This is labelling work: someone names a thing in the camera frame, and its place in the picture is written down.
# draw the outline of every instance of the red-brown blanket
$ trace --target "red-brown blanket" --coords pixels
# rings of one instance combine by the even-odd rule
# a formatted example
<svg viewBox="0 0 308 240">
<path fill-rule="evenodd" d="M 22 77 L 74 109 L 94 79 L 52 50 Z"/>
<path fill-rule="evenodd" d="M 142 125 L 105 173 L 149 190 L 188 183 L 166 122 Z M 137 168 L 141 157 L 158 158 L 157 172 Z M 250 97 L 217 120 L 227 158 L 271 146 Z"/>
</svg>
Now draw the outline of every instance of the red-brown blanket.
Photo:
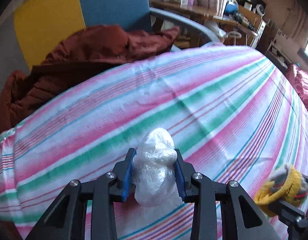
<svg viewBox="0 0 308 240">
<path fill-rule="evenodd" d="M 179 32 L 126 33 L 118 25 L 78 31 L 61 41 L 29 76 L 14 71 L 0 95 L 0 133 L 32 114 L 46 102 L 81 82 L 124 63 L 170 51 Z"/>
</svg>

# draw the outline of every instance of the crumpled plastic wrap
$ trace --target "crumpled plastic wrap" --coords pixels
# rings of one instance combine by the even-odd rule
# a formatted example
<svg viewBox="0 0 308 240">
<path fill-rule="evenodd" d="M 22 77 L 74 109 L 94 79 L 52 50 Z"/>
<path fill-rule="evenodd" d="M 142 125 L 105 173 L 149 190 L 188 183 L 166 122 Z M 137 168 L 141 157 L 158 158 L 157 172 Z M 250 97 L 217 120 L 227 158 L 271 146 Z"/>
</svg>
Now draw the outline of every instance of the crumpled plastic wrap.
<svg viewBox="0 0 308 240">
<path fill-rule="evenodd" d="M 177 159 L 171 135 L 163 128 L 148 132 L 132 161 L 135 199 L 146 207 L 160 205 L 175 191 Z"/>
</svg>

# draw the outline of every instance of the wooden table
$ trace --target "wooden table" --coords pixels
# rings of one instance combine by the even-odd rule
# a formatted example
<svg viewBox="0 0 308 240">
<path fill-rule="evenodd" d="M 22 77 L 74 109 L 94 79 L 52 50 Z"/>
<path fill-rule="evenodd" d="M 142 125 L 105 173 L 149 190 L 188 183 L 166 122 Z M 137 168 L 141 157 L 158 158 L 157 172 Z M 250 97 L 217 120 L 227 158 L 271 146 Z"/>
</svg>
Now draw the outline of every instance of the wooden table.
<svg viewBox="0 0 308 240">
<path fill-rule="evenodd" d="M 170 2 L 152 2 L 152 6 L 158 9 L 168 9 L 168 10 L 173 10 L 177 11 L 182 14 L 187 14 L 190 15 L 190 19 L 204 25 L 205 20 L 210 20 L 210 21 L 215 21 L 218 23 L 222 24 L 227 24 L 231 26 L 235 26 L 238 29 L 240 29 L 242 32 L 246 34 L 246 40 L 248 36 L 252 36 L 254 38 L 258 37 L 258 34 L 256 32 L 253 32 L 240 24 L 237 21 L 223 18 L 216 16 L 216 11 L 213 11 L 211 9 L 206 9 L 202 6 L 193 6 L 193 7 L 181 7 L 180 4 L 177 3 L 170 3 Z M 153 25 L 153 30 L 157 31 L 160 30 L 163 24 L 163 20 L 157 19 L 155 24 Z M 190 42 L 190 47 L 198 47 L 199 45 L 199 38 L 197 36 L 192 36 L 191 37 L 191 42 Z"/>
</svg>

